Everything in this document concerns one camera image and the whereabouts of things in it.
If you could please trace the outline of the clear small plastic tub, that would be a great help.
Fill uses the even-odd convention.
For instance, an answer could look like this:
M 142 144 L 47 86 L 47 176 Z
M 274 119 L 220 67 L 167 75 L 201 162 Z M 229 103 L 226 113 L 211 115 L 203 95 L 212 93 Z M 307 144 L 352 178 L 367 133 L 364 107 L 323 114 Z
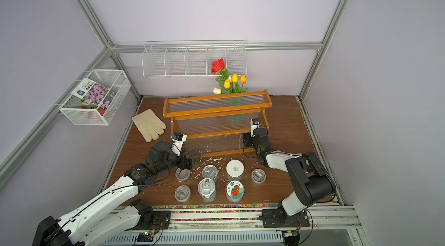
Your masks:
M 188 182 L 191 178 L 191 171 L 189 169 L 178 168 L 175 177 L 178 182 Z

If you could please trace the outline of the tall white Ideal jar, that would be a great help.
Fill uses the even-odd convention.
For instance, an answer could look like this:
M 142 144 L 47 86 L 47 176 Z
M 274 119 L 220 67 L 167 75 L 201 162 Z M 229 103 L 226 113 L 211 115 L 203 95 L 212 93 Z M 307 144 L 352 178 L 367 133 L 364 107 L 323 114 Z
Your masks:
M 226 165 L 227 179 L 229 181 L 241 181 L 245 167 L 240 160 L 231 160 Z

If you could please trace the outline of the orange wooden glass shelf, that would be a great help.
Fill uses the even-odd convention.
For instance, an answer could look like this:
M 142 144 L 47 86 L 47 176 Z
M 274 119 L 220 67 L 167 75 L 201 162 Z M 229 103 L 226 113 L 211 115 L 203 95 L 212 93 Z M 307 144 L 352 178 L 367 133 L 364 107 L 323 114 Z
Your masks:
M 267 90 L 241 94 L 167 98 L 163 116 L 171 120 L 171 136 L 187 135 L 183 149 L 204 158 L 238 155 L 254 150 L 243 146 L 243 134 L 251 132 L 250 121 L 260 119 L 268 129 L 265 110 L 272 107 Z M 242 124 L 231 124 L 231 116 L 244 114 Z

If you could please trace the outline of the tomato label seed jar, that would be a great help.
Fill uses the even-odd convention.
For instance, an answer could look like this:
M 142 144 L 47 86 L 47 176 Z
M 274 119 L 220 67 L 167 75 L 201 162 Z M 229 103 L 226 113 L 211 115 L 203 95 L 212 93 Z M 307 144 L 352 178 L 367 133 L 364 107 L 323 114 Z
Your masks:
M 238 203 L 241 201 L 245 193 L 245 186 L 240 181 L 229 181 L 226 185 L 226 198 L 231 203 Z

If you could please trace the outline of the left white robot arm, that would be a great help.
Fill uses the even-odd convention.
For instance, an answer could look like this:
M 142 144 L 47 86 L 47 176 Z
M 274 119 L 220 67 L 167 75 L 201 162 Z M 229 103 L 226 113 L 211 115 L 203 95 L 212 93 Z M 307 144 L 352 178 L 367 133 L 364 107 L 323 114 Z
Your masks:
M 82 206 L 56 219 L 42 220 L 33 239 L 35 246 L 98 246 L 134 227 L 162 228 L 152 207 L 138 199 L 121 212 L 110 213 L 122 203 L 158 182 L 161 174 L 174 168 L 192 170 L 200 155 L 187 154 L 177 144 L 158 142 L 142 163 L 128 169 L 108 189 Z

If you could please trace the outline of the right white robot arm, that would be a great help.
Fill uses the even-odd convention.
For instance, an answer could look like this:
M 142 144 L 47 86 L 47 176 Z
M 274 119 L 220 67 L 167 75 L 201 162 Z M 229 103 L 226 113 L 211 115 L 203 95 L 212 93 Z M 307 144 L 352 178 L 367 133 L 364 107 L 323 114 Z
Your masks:
M 268 131 L 262 127 L 246 140 L 262 166 L 288 173 L 294 192 L 278 204 L 282 218 L 291 218 L 308 207 L 336 194 L 335 183 L 314 152 L 290 154 L 274 149 Z

